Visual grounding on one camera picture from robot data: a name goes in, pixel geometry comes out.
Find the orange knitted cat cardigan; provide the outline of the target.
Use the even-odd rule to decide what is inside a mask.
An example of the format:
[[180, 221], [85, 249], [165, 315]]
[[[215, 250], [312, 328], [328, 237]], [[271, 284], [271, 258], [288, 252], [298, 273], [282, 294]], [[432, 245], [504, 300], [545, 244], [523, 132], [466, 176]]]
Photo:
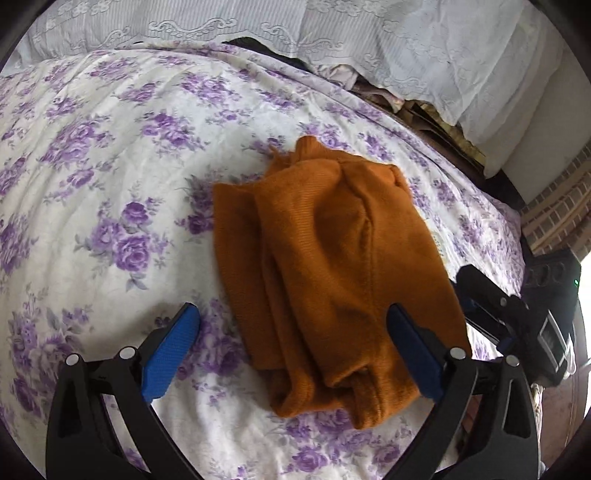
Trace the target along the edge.
[[283, 418], [342, 409], [377, 426], [418, 395], [388, 335], [401, 304], [448, 347], [466, 322], [402, 171], [311, 136], [263, 178], [213, 187], [221, 284], [250, 364]]

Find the white lace cover cloth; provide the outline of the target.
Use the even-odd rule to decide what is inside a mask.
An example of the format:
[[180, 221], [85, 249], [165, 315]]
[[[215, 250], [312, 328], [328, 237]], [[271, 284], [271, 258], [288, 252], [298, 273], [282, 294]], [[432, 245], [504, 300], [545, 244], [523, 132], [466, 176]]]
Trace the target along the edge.
[[495, 175], [523, 137], [565, 42], [528, 1], [59, 1], [7, 66], [172, 41], [256, 40], [351, 86], [433, 105]]

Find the purple floral bed sheet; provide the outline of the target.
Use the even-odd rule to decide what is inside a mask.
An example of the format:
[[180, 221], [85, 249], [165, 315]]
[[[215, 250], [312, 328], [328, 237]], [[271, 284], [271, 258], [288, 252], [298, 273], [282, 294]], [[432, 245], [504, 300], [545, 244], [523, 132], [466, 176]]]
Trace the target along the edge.
[[524, 274], [517, 214], [346, 90], [225, 45], [95, 51], [1, 79], [1, 420], [37, 467], [58, 370], [137, 345], [191, 302], [204, 318], [162, 423], [208, 479], [378, 479], [429, 413], [358, 431], [342, 412], [281, 419], [219, 285], [211, 188], [311, 135], [401, 168], [450, 274], [505, 292]]

